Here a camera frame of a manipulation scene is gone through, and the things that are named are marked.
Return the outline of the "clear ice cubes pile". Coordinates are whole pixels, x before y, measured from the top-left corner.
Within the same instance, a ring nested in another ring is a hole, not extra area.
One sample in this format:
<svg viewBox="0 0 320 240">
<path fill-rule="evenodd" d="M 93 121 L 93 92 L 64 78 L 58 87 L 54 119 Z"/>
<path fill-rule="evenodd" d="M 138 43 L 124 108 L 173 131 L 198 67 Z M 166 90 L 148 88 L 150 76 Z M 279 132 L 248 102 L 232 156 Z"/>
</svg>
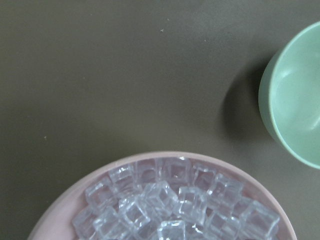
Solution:
<svg viewBox="0 0 320 240">
<path fill-rule="evenodd" d="M 280 217 L 244 183 L 186 157 L 115 167 L 85 189 L 80 240 L 275 240 Z"/>
</svg>

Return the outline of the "green bowl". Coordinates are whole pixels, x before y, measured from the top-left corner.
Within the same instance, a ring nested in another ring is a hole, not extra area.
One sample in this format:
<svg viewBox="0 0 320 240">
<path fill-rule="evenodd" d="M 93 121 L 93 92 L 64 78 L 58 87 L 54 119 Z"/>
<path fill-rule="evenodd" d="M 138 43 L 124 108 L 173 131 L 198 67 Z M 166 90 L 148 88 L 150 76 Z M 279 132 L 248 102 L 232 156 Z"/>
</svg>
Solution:
<svg viewBox="0 0 320 240">
<path fill-rule="evenodd" d="M 258 107 L 271 137 L 301 163 L 320 168 L 320 24 L 294 36 L 268 62 Z"/>
</svg>

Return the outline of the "pink bowl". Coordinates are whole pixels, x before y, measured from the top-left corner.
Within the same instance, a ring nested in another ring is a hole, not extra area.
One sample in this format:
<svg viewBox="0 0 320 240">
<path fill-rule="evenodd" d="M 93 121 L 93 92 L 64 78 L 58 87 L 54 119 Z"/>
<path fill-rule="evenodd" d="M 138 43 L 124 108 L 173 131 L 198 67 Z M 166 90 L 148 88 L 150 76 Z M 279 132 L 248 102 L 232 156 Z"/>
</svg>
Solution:
<svg viewBox="0 0 320 240">
<path fill-rule="evenodd" d="M 280 216 L 279 229 L 277 237 L 280 240 L 295 240 L 297 239 L 294 228 L 286 215 L 285 211 L 274 198 L 274 196 L 255 178 L 247 174 L 240 168 L 229 164 L 225 161 L 214 157 L 182 151 L 156 151 L 140 153 L 132 156 L 127 156 L 119 160 L 112 161 L 97 170 L 86 175 L 62 195 L 60 195 L 51 206 L 45 211 L 42 217 L 38 220 L 28 239 L 30 240 L 76 240 L 77 234 L 72 226 L 74 216 L 86 206 L 84 190 L 96 181 L 107 171 L 125 164 L 131 164 L 138 161 L 154 159 L 154 158 L 174 158 L 186 157 L 191 160 L 213 165 L 223 174 L 244 182 L 244 193 L 246 196 L 253 198 Z"/>
</svg>

